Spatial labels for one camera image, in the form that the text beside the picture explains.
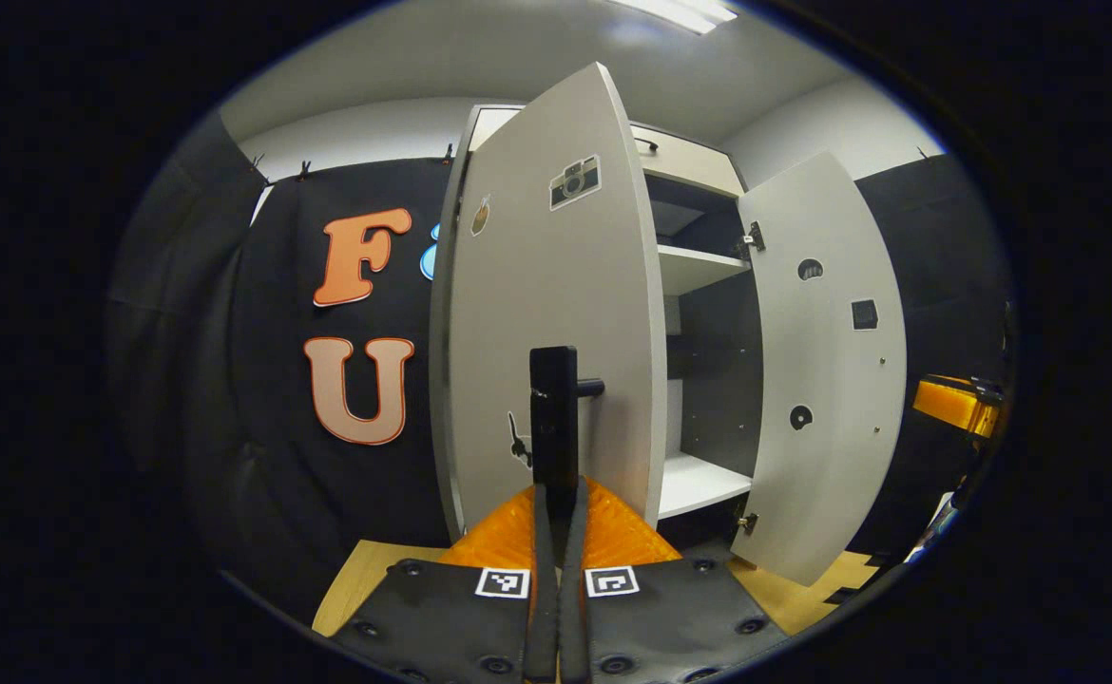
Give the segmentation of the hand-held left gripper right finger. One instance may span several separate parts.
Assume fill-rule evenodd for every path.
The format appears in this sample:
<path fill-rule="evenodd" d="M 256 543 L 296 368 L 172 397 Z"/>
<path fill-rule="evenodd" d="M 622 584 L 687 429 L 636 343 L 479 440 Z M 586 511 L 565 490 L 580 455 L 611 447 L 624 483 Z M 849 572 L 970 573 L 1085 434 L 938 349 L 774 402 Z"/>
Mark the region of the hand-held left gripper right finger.
<path fill-rule="evenodd" d="M 620 498 L 580 480 L 562 569 L 564 683 L 724 678 L 788 641 L 725 561 L 683 556 Z"/>

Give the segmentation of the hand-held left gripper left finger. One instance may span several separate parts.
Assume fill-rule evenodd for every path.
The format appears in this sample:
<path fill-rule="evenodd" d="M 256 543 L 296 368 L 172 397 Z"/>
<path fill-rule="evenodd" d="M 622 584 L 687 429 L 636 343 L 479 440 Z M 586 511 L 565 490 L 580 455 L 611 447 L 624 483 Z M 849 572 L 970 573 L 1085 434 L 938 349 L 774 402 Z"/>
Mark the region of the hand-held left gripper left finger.
<path fill-rule="evenodd" d="M 387 566 L 332 640 L 417 683 L 553 683 L 559 678 L 557 602 L 548 492 L 536 484 L 440 561 Z"/>

